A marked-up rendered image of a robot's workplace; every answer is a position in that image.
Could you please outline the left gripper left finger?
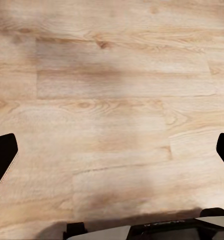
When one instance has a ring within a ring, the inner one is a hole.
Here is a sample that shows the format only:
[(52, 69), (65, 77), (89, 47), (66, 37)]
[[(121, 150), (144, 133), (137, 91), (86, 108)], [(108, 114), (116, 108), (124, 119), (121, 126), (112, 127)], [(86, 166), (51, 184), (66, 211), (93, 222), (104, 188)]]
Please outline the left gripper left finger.
[(0, 136), (0, 180), (17, 152), (17, 140), (13, 133)]

